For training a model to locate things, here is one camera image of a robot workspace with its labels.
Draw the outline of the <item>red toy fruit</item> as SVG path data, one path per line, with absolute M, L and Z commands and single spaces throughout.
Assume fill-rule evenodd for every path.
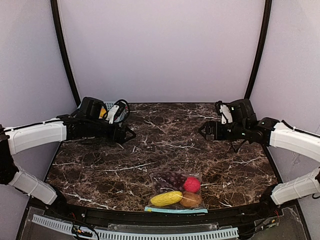
M 201 182 L 195 177 L 188 177 L 183 184 L 183 188 L 187 192 L 197 193 L 201 189 Z

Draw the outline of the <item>purple toy grapes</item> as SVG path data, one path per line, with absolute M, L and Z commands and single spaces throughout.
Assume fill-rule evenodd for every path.
M 177 172 L 161 172 L 151 177 L 154 190 L 157 194 L 184 190 L 187 177 Z

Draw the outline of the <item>clear zip top bag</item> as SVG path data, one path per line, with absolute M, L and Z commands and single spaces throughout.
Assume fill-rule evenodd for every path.
M 164 214 L 207 214 L 202 198 L 202 175 L 183 171 L 163 171 L 150 175 L 153 196 L 145 212 Z

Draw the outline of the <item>brown toy potato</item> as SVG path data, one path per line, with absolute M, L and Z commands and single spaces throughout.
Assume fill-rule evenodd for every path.
M 179 203 L 185 208 L 196 208 L 202 203 L 202 197 L 199 194 L 185 191 Z

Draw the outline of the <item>yellow toy corn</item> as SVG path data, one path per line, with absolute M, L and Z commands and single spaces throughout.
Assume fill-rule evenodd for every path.
M 150 199 L 150 203 L 156 207 L 165 207 L 181 201 L 183 193 L 180 191 L 170 191 L 158 194 Z

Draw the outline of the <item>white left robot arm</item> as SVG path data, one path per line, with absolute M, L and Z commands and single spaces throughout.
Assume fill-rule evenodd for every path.
M 65 202 L 64 195 L 15 163 L 14 156 L 30 149 L 82 138 L 106 138 L 124 144 L 136 137 L 127 125 L 131 108 L 124 99 L 104 102 L 84 97 L 71 114 L 16 127 L 0 128 L 0 183 L 47 206 Z

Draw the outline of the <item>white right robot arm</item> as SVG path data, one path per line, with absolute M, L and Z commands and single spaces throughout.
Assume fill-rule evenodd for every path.
M 272 152 L 286 152 L 294 165 L 298 158 L 314 161 L 314 168 L 302 175 L 296 175 L 286 182 L 269 186 L 261 196 L 262 202 L 280 206 L 286 202 L 307 196 L 320 196 L 320 136 L 289 125 L 284 120 L 265 117 L 261 120 L 245 118 L 243 120 L 206 121 L 199 129 L 199 134 L 215 141 L 257 143 Z

